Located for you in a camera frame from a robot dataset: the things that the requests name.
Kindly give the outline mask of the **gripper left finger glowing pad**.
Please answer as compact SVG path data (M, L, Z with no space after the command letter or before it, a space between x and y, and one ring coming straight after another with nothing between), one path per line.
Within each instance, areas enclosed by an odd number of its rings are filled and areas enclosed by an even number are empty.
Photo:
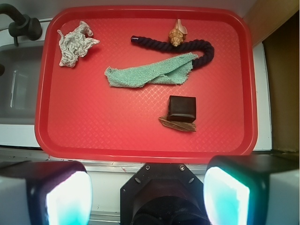
M92 182L78 161L0 164L2 225L87 225Z

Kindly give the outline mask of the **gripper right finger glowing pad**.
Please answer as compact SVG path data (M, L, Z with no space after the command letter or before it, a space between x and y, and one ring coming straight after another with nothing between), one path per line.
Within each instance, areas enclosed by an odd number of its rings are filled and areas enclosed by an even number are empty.
M212 225L298 225L299 157L215 156L204 176L203 199Z

